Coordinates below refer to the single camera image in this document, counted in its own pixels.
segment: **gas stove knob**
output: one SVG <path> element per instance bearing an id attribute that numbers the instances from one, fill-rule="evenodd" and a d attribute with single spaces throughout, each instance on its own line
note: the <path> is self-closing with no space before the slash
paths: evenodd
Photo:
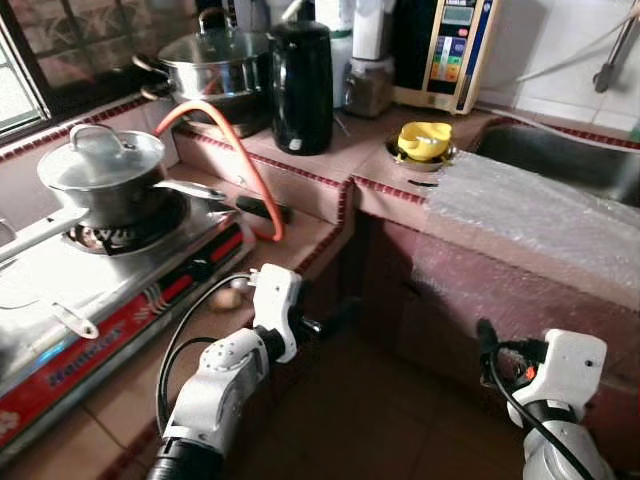
<path id="1" fill-rule="evenodd" d="M 208 280 L 214 272 L 213 265 L 204 258 L 194 258 L 189 264 L 189 273 L 194 280 Z"/>

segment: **kitchen counter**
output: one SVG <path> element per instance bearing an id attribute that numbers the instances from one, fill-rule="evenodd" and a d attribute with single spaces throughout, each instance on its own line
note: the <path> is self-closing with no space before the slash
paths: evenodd
<path id="1" fill-rule="evenodd" d="M 271 262 L 295 269 L 306 278 L 317 277 L 351 236 L 353 217 L 359 209 L 638 311 L 640 292 L 630 291 L 624 285 L 612 284 L 601 276 L 436 212 L 431 212 L 427 221 L 429 199 L 425 189 L 409 180 L 437 183 L 438 174 L 398 168 L 389 158 L 384 140 L 408 121 L 448 122 L 454 127 L 455 144 L 465 150 L 472 147 L 483 128 L 497 120 L 495 116 L 474 112 L 451 117 L 439 112 L 394 108 L 377 120 L 341 118 L 350 136 L 334 127 L 331 148 L 322 155 L 288 155 L 275 146 L 268 130 L 245 139 L 247 150 L 276 200 L 294 207 L 296 213 L 284 242 L 260 242 L 238 270 Z M 175 178 L 214 186 L 231 200 L 242 192 L 251 194 L 256 190 L 237 154 L 217 129 L 201 124 L 181 126 L 174 129 L 173 135 L 181 159 L 171 170 Z M 267 229 L 269 222 L 258 221 L 256 226 Z M 251 314 L 248 302 L 224 315 L 214 315 L 201 307 L 185 338 L 199 334 L 227 335 L 245 325 Z M 154 391 L 169 334 L 140 352 L 126 370 L 114 375 L 84 401 L 60 428 L 26 452 L 4 478 L 55 478 L 58 471 L 65 471 L 70 479 L 142 478 L 157 446 Z M 199 348 L 187 351 L 177 363 L 171 381 L 172 396 L 176 394 L 175 386 L 193 372 L 200 351 Z"/>

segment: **gas stove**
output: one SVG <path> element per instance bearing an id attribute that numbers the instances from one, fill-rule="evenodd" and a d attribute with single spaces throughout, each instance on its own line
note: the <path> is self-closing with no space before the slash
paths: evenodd
<path id="1" fill-rule="evenodd" d="M 164 210 L 160 238 L 154 228 L 134 245 L 140 228 L 74 229 L 0 266 L 0 465 L 255 245 L 235 210 L 181 195 L 172 209 L 178 204 L 177 221 L 175 211 Z"/>

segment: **stove brand label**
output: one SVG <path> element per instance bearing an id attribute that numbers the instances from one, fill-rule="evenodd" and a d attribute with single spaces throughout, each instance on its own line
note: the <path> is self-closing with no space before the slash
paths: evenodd
<path id="1" fill-rule="evenodd" d="M 125 322 L 119 322 L 114 325 L 106 335 L 99 338 L 98 340 L 91 342 L 76 358 L 72 359 L 71 362 L 64 365 L 62 368 L 56 370 L 52 375 L 49 376 L 49 386 L 51 388 L 56 388 L 58 385 L 64 382 L 65 378 L 70 377 L 71 375 L 80 371 L 82 367 L 87 364 L 93 357 L 109 348 L 110 345 L 117 342 L 118 339 L 122 337 L 122 334 L 124 332 L 124 324 Z"/>

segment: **stainless steel pot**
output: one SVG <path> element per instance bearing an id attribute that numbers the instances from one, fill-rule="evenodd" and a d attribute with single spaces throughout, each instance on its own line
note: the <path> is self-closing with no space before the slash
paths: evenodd
<path id="1" fill-rule="evenodd" d="M 69 137 L 68 144 L 38 164 L 40 180 L 53 190 L 62 210 L 50 215 L 48 224 L 31 227 L 0 247 L 0 264 L 78 223 L 92 228 L 134 224 L 160 208 L 167 189 L 207 200 L 225 198 L 204 185 L 166 179 L 164 145 L 153 135 L 77 125 Z"/>
<path id="2" fill-rule="evenodd" d="M 165 85 L 145 88 L 170 92 L 177 102 L 204 100 L 216 106 L 247 95 L 267 95 L 269 42 L 265 33 L 207 30 L 205 21 L 220 8 L 205 9 L 198 17 L 200 32 L 182 37 L 160 50 L 157 59 L 136 55 L 135 65 L 167 77 Z"/>

